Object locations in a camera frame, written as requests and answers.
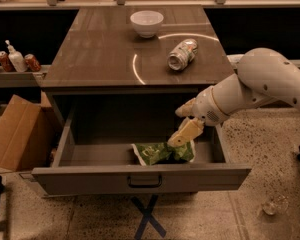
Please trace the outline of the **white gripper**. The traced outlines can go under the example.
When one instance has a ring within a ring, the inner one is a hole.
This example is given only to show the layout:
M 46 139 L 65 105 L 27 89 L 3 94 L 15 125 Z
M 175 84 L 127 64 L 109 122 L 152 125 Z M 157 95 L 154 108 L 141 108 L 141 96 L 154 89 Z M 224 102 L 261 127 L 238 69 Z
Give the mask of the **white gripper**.
M 182 146 L 203 133 L 206 126 L 216 126 L 226 121 L 229 116 L 222 112 L 213 98 L 213 87 L 200 92 L 195 99 L 192 98 L 176 109 L 178 117 L 186 117 L 178 130 L 169 138 L 167 144 L 171 147 Z

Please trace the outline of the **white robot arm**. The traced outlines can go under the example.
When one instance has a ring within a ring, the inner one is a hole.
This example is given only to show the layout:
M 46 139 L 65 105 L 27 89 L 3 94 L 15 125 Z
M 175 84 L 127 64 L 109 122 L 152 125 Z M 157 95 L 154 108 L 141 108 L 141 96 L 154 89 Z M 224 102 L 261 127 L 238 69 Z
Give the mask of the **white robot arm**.
M 236 63 L 236 71 L 201 91 L 176 110 L 183 119 L 168 144 L 179 147 L 239 110 L 283 101 L 300 111 L 300 69 L 280 53 L 256 48 Z

